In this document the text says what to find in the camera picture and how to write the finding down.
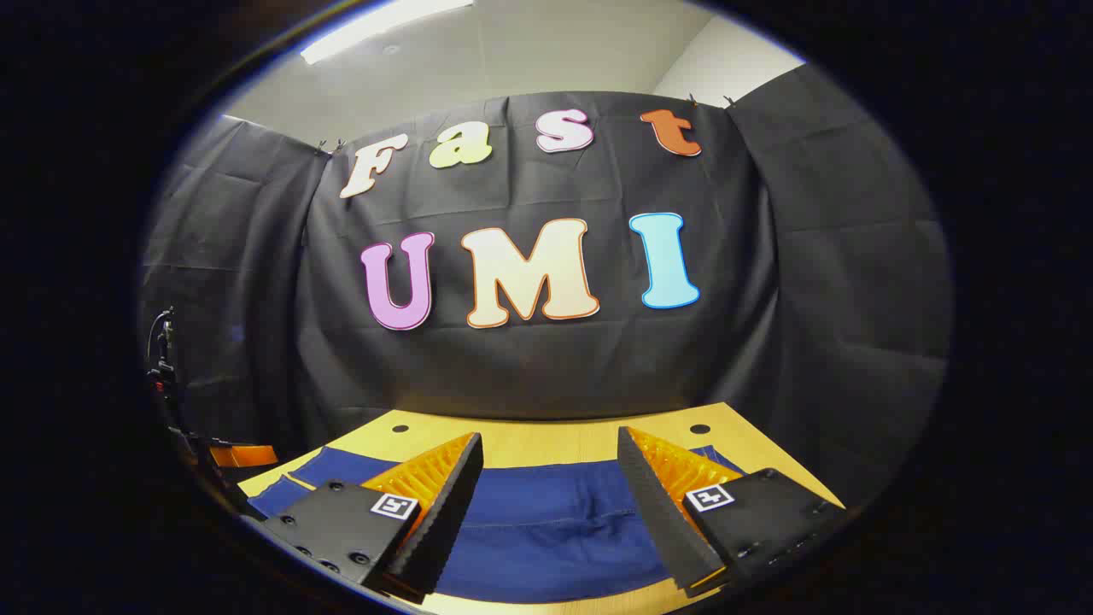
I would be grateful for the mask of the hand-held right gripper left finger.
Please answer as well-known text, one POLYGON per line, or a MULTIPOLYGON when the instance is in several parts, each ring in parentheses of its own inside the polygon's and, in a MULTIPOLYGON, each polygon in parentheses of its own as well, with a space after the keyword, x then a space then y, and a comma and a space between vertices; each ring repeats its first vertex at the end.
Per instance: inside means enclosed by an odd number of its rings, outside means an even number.
POLYGON ((256 529, 340 583, 420 604, 440 581, 483 470, 468 431, 371 477, 359 456, 324 452, 304 493, 256 529))

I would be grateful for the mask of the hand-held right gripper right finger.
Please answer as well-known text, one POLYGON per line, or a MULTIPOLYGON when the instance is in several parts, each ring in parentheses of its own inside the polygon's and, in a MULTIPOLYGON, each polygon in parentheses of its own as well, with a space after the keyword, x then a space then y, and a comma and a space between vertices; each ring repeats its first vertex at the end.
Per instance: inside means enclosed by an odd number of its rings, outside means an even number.
POLYGON ((846 510, 776 468, 741 472, 624 425, 618 464, 675 587, 745 590, 809 557, 846 510))

